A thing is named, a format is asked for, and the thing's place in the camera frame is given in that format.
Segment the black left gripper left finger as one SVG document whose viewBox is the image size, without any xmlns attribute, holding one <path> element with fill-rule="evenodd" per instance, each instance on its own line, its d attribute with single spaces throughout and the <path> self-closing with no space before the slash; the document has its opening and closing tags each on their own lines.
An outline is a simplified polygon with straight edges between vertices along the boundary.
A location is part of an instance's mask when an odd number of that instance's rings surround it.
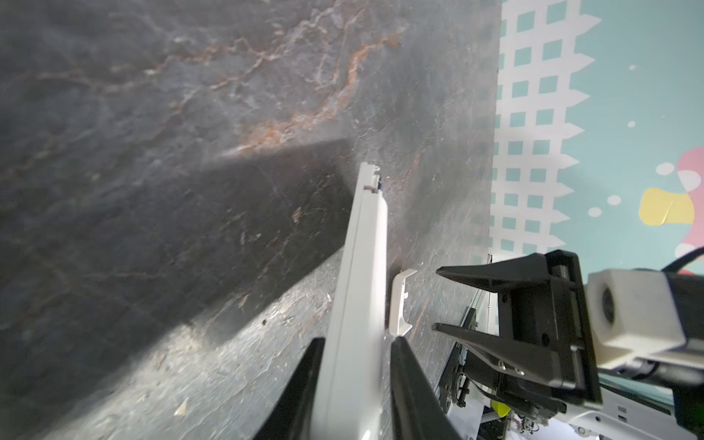
<svg viewBox="0 0 704 440">
<path fill-rule="evenodd" d="M 326 339 L 312 340 L 256 440 L 310 439 L 310 423 Z"/>
</svg>

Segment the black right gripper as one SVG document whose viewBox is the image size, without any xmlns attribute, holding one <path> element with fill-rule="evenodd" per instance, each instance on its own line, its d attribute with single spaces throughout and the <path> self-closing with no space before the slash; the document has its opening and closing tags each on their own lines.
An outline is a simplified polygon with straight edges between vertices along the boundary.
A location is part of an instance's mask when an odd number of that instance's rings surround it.
<svg viewBox="0 0 704 440">
<path fill-rule="evenodd" d="M 485 265 L 445 266 L 436 274 L 498 293 L 500 337 L 434 323 L 493 370 L 517 378 L 537 400 L 601 404 L 579 257 L 564 250 Z"/>
</svg>

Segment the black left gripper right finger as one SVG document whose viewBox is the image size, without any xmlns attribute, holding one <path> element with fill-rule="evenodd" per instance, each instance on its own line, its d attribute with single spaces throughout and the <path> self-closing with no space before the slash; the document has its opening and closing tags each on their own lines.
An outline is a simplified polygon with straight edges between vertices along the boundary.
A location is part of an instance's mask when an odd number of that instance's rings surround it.
<svg viewBox="0 0 704 440">
<path fill-rule="evenodd" d="M 404 337 L 390 345 L 390 394 L 394 439 L 461 439 Z"/>
</svg>

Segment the white remote with batteries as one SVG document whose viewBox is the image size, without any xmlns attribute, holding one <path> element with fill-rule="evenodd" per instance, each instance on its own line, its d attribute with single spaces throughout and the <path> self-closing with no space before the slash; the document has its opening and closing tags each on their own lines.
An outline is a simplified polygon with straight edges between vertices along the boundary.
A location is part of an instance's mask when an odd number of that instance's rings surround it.
<svg viewBox="0 0 704 440">
<path fill-rule="evenodd" d="M 375 439 L 383 401 L 388 206 L 362 163 L 313 400 L 313 439 Z"/>
</svg>

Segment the white battery cover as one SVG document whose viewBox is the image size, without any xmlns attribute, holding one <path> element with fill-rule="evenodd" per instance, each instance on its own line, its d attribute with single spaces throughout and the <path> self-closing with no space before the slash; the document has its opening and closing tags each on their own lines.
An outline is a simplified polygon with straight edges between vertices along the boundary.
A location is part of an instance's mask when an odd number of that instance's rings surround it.
<svg viewBox="0 0 704 440">
<path fill-rule="evenodd" d="M 394 337 L 404 337 L 413 326 L 409 324 L 403 315 L 404 304 L 408 299 L 406 283 L 409 277 L 417 273 L 416 269 L 406 269 L 397 274 L 392 281 L 392 291 L 390 292 L 390 313 L 389 332 Z"/>
</svg>

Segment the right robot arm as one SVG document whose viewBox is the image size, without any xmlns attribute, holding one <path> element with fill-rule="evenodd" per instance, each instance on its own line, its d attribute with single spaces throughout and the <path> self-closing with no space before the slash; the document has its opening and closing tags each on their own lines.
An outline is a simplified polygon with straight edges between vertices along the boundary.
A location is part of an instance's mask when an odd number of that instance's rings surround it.
<svg viewBox="0 0 704 440">
<path fill-rule="evenodd" d="M 689 251 L 664 269 L 583 278 L 556 250 L 438 274 L 497 299 L 499 331 L 436 324 L 466 355 L 452 389 L 469 385 L 524 424 L 559 421 L 603 439 L 703 436 L 703 279 Z"/>
</svg>

